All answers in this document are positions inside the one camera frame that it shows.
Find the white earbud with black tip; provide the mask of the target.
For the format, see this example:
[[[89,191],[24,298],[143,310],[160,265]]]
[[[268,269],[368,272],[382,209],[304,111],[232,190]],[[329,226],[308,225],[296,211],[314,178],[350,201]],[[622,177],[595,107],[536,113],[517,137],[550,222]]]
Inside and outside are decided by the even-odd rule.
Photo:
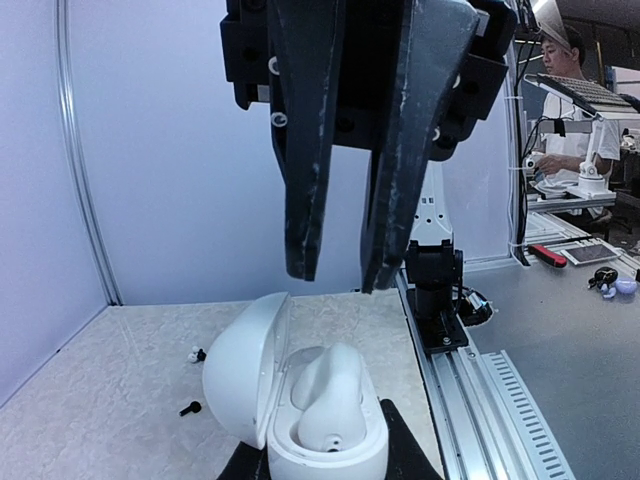
[[[206,360],[206,352],[197,346],[192,347],[192,351],[188,354],[188,361],[190,363],[199,363],[204,362]]]

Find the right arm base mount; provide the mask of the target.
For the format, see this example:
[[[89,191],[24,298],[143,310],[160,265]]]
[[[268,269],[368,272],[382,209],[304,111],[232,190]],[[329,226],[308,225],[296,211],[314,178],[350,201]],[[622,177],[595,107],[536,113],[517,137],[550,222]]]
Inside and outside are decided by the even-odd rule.
[[[452,300],[452,288],[406,291],[409,310],[418,330],[419,345],[426,355],[446,353],[469,345]]]

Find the white earbud charging case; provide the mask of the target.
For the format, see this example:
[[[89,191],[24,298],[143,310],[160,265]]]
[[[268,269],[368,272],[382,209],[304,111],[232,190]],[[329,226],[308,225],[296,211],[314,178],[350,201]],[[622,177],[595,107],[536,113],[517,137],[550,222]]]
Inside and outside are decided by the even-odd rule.
[[[291,297],[263,296],[210,346],[206,403],[267,461],[272,479],[383,479],[389,430],[363,356],[349,344],[290,348]]]

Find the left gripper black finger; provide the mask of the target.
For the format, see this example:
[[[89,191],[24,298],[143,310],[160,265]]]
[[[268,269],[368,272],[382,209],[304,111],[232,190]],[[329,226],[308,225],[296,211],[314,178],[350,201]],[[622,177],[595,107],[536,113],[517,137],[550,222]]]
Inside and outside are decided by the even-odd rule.
[[[442,480],[390,399],[379,401],[389,430],[388,480]],[[240,442],[217,480],[271,479],[266,449]]]

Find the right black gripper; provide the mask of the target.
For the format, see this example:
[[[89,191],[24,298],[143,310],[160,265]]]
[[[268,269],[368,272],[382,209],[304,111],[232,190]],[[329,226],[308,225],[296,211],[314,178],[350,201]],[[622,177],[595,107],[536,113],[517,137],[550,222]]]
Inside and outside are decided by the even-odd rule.
[[[514,11],[503,1],[472,5],[467,1],[403,4],[385,126],[369,172],[370,199],[361,237],[365,294],[389,288],[402,265],[437,128],[440,136],[431,156],[445,161],[471,136],[476,122],[488,117],[507,73],[505,55],[516,27]],[[334,134],[339,146],[370,150],[382,128],[383,95],[389,83],[382,63],[393,51],[401,6],[399,1],[346,4],[348,26]],[[229,1],[226,8],[220,23],[226,78],[234,86],[237,105],[248,109],[268,99],[266,4]],[[458,72],[460,82],[453,92]]]

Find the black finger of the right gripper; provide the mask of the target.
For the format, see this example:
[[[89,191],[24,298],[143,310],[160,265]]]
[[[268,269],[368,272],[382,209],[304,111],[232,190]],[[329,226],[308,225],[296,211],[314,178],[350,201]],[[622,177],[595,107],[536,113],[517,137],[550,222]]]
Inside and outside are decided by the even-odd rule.
[[[316,277],[346,26],[343,1],[267,4],[271,133],[285,182],[287,273]]]

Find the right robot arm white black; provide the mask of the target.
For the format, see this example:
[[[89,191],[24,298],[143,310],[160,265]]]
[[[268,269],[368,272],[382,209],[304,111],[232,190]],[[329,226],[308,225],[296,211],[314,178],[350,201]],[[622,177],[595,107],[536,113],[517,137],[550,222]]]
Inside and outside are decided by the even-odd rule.
[[[230,1],[221,22],[239,107],[270,107],[288,274],[313,281],[332,150],[370,153],[362,290],[406,278],[427,352],[463,347],[463,254],[441,165],[488,117],[517,26],[503,1]]]

